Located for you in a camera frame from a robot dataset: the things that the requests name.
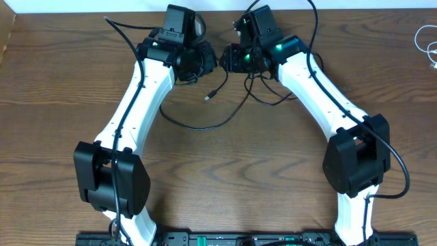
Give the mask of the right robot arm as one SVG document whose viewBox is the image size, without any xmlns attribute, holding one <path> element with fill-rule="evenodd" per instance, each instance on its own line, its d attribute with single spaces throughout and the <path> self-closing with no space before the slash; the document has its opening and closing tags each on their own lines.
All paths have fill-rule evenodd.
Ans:
<svg viewBox="0 0 437 246">
<path fill-rule="evenodd" d="M 343 245 L 364 245 L 373 235 L 373 201 L 391 167 L 389 124 L 351 103 L 317 65 L 296 35 L 284 36 L 268 5 L 246 10 L 234 22 L 239 43 L 228 45 L 219 60 L 235 73 L 269 72 L 305 106 L 328 145 L 322 169 L 337 192 L 335 233 Z"/>
</svg>

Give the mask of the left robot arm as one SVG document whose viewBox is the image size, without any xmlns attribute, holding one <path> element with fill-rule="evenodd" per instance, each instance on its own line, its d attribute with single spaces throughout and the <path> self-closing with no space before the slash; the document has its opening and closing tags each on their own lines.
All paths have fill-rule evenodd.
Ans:
<svg viewBox="0 0 437 246">
<path fill-rule="evenodd" d="M 109 233 L 80 234 L 77 245 L 151 245 L 157 226 L 145 207 L 151 180 L 141 161 L 158 109 L 177 80 L 197 82 L 216 67 L 200 14 L 169 5 L 164 25 L 137 46 L 131 82 L 93 143 L 79 142 L 74 166 L 80 198 L 111 222 Z"/>
</svg>

